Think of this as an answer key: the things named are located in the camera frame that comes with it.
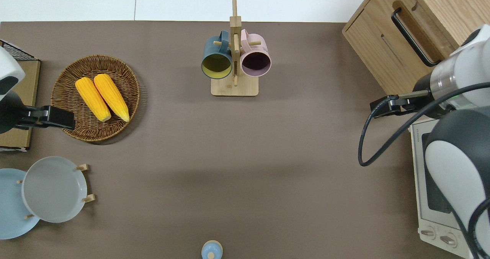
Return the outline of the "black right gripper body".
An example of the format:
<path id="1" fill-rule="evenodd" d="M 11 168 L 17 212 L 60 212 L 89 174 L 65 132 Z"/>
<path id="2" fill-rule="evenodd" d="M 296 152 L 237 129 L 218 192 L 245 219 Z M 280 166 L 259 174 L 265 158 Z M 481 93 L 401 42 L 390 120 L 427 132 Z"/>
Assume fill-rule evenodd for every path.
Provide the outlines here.
<path id="1" fill-rule="evenodd" d="M 402 116 L 409 113 L 415 113 L 415 97 L 407 95 L 391 95 L 390 96 L 390 114 Z"/>

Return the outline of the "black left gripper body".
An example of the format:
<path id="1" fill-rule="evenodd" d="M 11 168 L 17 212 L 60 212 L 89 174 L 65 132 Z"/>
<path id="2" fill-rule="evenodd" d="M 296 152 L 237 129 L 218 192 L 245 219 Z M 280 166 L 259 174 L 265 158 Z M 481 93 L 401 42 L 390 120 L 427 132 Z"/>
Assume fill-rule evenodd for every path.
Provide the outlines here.
<path id="1" fill-rule="evenodd" d="M 45 123 L 45 119 L 48 116 L 50 106 L 44 107 L 30 107 L 25 106 L 24 109 L 19 110 L 20 119 L 17 121 L 17 129 L 28 130 L 30 128 L 47 128 L 50 127 L 48 123 Z"/>

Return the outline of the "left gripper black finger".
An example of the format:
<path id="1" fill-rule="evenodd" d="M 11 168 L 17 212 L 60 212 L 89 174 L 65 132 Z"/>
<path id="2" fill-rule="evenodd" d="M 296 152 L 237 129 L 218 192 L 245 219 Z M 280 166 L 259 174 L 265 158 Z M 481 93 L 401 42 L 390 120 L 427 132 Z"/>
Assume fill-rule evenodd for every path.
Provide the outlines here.
<path id="1" fill-rule="evenodd" d="M 68 110 L 49 106 L 49 121 L 75 121 L 75 114 Z"/>
<path id="2" fill-rule="evenodd" d="M 56 128 L 74 130 L 76 120 L 74 116 L 49 116 L 49 125 Z"/>

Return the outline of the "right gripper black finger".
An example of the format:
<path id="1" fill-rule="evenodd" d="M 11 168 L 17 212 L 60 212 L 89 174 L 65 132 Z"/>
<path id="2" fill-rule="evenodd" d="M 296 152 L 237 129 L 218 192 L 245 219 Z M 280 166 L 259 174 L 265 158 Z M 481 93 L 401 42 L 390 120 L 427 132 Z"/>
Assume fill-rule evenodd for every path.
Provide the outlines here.
<path id="1" fill-rule="evenodd" d="M 376 113 L 390 113 L 391 106 L 390 101 L 393 100 L 393 97 L 383 97 L 378 100 L 372 101 L 369 106 L 371 111 L 375 111 Z"/>
<path id="2" fill-rule="evenodd" d="M 373 114 L 373 118 L 377 119 L 377 118 L 381 118 L 383 116 L 390 116 L 393 114 L 394 114 L 394 111 L 393 111 L 391 106 L 382 106 L 382 107 L 379 107 L 377 110 L 375 110 L 375 112 Z"/>

